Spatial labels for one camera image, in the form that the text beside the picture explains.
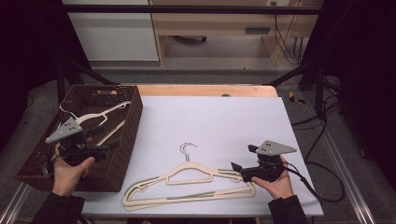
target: clothes hanger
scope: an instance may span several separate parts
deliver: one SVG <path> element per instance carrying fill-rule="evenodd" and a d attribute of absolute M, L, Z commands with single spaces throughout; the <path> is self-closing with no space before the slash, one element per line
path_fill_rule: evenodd
<path fill-rule="evenodd" d="M 62 104 L 59 105 L 59 108 L 60 108 L 63 112 L 66 112 L 66 113 L 71 114 L 71 115 L 74 117 L 74 119 L 76 120 L 76 122 L 77 122 L 78 124 L 81 124 L 82 122 L 84 122 L 84 121 L 87 120 L 87 119 L 93 119 L 93 118 L 104 117 L 105 119 L 99 124 L 99 125 L 102 125 L 102 124 L 104 124 L 104 123 L 107 121 L 107 116 L 106 116 L 106 114 L 108 114 L 108 113 L 110 113 L 111 111 L 113 111 L 113 110 L 115 110 L 115 109 L 118 109 L 118 108 L 119 108 L 119 109 L 123 109 L 123 108 L 125 108 L 127 105 L 129 105 L 130 103 L 131 103 L 131 101 L 124 101 L 124 102 L 122 102 L 122 103 L 120 103 L 120 104 L 117 104 L 117 105 L 112 106 L 111 108 L 109 108 L 109 109 L 103 111 L 102 113 L 98 113 L 98 114 L 86 114 L 86 115 L 83 115 L 83 116 L 81 116 L 81 117 L 77 117 L 77 116 L 76 116 L 75 114 L 73 114 L 72 112 L 64 110 L 64 109 L 62 108 Z"/>
<path fill-rule="evenodd" d="M 253 197 L 256 194 L 254 185 L 251 182 L 247 182 L 247 186 L 235 189 L 224 189 L 203 192 L 198 194 L 184 195 L 179 197 L 168 197 L 168 198 L 156 198 L 156 199 L 144 199 L 144 200 L 132 200 L 132 197 L 137 192 L 144 192 L 149 186 L 165 181 L 167 185 L 184 185 L 184 184 L 197 184 L 207 183 L 213 180 L 214 176 L 225 177 L 231 179 L 233 182 L 242 181 L 242 176 L 233 170 L 222 170 L 222 169 L 210 169 L 203 166 L 200 163 L 190 161 L 189 155 L 185 152 L 186 146 L 196 145 L 191 143 L 185 143 L 181 145 L 180 151 L 186 156 L 186 161 L 179 166 L 175 167 L 170 173 L 153 177 L 151 179 L 139 181 L 129 187 L 122 197 L 122 202 L 125 206 L 125 210 L 134 211 L 138 209 L 164 205 L 168 203 L 184 203 L 184 202 L 197 202 L 207 200 L 220 200 L 220 199 L 232 199 L 232 198 L 246 198 Z M 184 181 L 171 181 L 169 178 L 176 175 L 177 173 L 193 169 L 201 171 L 208 175 L 208 177 L 195 178 Z"/>

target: woven basket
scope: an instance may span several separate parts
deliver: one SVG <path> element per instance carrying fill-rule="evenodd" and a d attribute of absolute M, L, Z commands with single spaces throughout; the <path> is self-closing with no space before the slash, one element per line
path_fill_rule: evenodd
<path fill-rule="evenodd" d="M 122 128 L 103 143 L 106 145 L 106 143 L 119 138 L 121 145 L 110 149 L 104 161 L 96 162 L 90 168 L 90 174 L 78 183 L 77 191 L 119 192 L 121 190 L 134 148 L 143 105 L 136 86 L 76 85 L 71 88 L 62 102 L 63 110 L 81 117 L 85 114 L 101 113 L 124 101 L 131 101 L 131 104 L 123 109 L 116 109 L 108 113 L 107 121 L 104 123 L 106 131 L 93 136 L 93 140 L 89 144 L 89 146 L 94 146 L 125 120 Z M 45 143 L 45 139 L 54 132 L 59 122 L 63 123 L 71 117 L 68 112 L 58 110 L 39 143 L 18 171 L 16 179 L 41 191 L 52 190 L 53 179 L 43 175 L 42 172 L 49 150 L 53 150 L 53 147 Z M 90 129 L 97 126 L 103 119 L 103 117 L 88 119 L 80 126 Z"/>

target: white cabinet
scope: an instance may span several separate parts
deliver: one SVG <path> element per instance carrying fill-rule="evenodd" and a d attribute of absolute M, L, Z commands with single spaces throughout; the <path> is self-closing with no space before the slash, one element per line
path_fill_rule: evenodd
<path fill-rule="evenodd" d="M 146 0 L 63 0 L 64 4 L 147 5 Z M 69 13 L 89 61 L 158 61 L 149 13 Z"/>

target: gray floor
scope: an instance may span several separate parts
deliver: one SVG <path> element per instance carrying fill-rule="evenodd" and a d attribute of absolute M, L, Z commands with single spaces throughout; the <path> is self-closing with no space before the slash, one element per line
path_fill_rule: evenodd
<path fill-rule="evenodd" d="M 286 60 L 283 60 L 279 67 L 271 66 L 259 37 L 209 37 L 205 43 L 170 38 L 163 67 L 150 64 L 131 69 L 128 66 L 129 64 L 115 69 L 108 64 L 103 66 L 98 63 L 96 68 L 101 75 L 122 83 L 262 84 L 286 74 L 293 67 Z M 298 99 L 311 94 L 309 91 L 302 95 L 295 86 L 297 81 L 298 77 L 277 87 L 279 96 L 284 99 L 291 123 L 313 116 L 308 105 L 289 101 L 289 91 L 294 91 Z M 26 109 L 19 126 L 0 152 L 2 211 L 20 184 L 13 176 L 35 147 L 57 109 L 55 82 L 34 89 L 30 95 L 32 96 L 29 97 L 30 101 L 34 98 L 33 104 Z M 311 122 L 299 128 L 315 125 L 315 122 Z M 375 222 L 396 223 L 395 191 L 374 161 L 361 158 L 359 145 L 343 115 L 337 111 L 331 113 L 328 117 L 327 130 L 352 173 Z M 318 128 L 295 130 L 295 134 L 300 149 L 306 153 L 318 136 Z M 321 140 L 309 160 L 334 170 L 327 146 Z M 315 188 L 323 197 L 336 198 L 339 195 L 339 185 L 332 176 L 316 166 L 308 165 L 308 170 Z M 32 217 L 46 195 L 47 193 L 32 189 L 18 219 Z M 349 199 L 350 195 L 347 195 L 340 203 L 323 204 L 325 215 L 317 217 L 316 223 L 360 223 Z"/>

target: black sleeve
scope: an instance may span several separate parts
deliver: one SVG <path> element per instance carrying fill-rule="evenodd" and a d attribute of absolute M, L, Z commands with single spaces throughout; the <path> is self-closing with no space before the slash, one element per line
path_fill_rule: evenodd
<path fill-rule="evenodd" d="M 297 195 L 268 203 L 274 224 L 308 224 Z"/>
<path fill-rule="evenodd" d="M 34 224 L 76 224 L 85 200 L 51 193 L 33 218 Z"/>

